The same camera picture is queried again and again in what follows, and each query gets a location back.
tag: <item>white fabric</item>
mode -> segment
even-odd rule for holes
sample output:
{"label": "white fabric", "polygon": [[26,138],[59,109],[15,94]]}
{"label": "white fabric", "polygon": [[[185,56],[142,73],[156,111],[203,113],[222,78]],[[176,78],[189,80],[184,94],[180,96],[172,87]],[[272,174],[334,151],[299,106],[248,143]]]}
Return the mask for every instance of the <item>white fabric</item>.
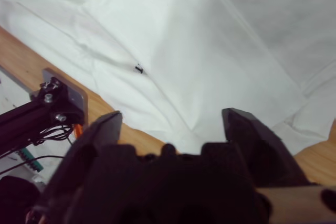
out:
{"label": "white fabric", "polygon": [[[220,111],[229,107],[277,124],[293,154],[327,139],[335,117],[333,0],[0,4],[3,27],[121,110],[131,127],[182,152],[224,141]],[[133,71],[137,63],[148,75]]]}

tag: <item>wire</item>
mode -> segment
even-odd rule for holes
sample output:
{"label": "wire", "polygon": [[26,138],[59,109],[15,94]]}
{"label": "wire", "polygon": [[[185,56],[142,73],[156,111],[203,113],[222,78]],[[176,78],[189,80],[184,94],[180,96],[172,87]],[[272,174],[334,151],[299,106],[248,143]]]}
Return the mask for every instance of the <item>wire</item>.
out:
{"label": "wire", "polygon": [[67,136],[67,140],[68,140],[69,144],[72,146],[72,142],[70,141],[69,136]]}
{"label": "wire", "polygon": [[4,173],[9,172],[10,170],[13,170],[13,169],[15,169],[15,168],[18,168],[18,167],[20,167],[20,166],[22,166],[22,165],[25,165],[25,164],[31,163],[31,162],[33,162],[33,161],[35,161],[35,160],[38,160],[38,159],[41,159],[41,158],[46,158],[46,157],[64,158],[64,157],[62,157],[62,156],[53,156],[53,155],[47,155],[47,156],[41,156],[41,157],[35,157],[35,158],[32,158],[32,159],[30,159],[30,160],[27,160],[27,161],[25,161],[25,162],[22,162],[22,163],[20,163],[20,164],[18,164],[18,165],[15,165],[15,166],[13,166],[13,167],[11,167],[11,168],[8,168],[7,170],[4,170],[4,171],[0,172],[0,175],[3,175]]}

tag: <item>screw head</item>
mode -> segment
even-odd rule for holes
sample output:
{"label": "screw head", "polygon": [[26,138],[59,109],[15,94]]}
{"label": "screw head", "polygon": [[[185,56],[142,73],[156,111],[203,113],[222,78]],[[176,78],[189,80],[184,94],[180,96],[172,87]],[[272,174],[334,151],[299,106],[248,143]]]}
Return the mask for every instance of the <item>screw head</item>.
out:
{"label": "screw head", "polygon": [[46,94],[46,95],[44,96],[44,101],[45,101],[46,103],[51,103],[51,102],[53,102],[53,95],[52,95],[52,94]]}
{"label": "screw head", "polygon": [[67,117],[66,117],[65,115],[62,115],[62,114],[57,114],[57,115],[55,116],[55,119],[56,119],[57,121],[64,122],[64,121],[67,119]]}

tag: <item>wooden table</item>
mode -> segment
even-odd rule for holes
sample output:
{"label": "wooden table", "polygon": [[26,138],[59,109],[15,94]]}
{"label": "wooden table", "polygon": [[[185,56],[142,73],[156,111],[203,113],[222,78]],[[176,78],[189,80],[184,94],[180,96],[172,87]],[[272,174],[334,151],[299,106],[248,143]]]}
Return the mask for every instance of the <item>wooden table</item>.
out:
{"label": "wooden table", "polygon": [[[89,103],[89,123],[113,108],[99,95],[85,88],[44,58],[0,28],[0,65],[32,90],[43,82],[42,69],[51,68],[86,91]],[[156,138],[123,124],[120,144],[134,145],[138,154],[160,153],[163,143]],[[326,142],[303,150],[295,156],[309,179],[324,185],[336,185],[336,124]]]}

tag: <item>orange wire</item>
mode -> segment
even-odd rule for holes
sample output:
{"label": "orange wire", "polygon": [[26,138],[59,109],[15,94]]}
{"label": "orange wire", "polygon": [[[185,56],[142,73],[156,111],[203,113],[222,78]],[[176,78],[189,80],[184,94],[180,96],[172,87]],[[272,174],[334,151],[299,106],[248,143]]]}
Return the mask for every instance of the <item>orange wire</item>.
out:
{"label": "orange wire", "polygon": [[79,138],[79,136],[83,134],[83,127],[80,124],[75,124],[73,127],[73,133],[76,139]]}

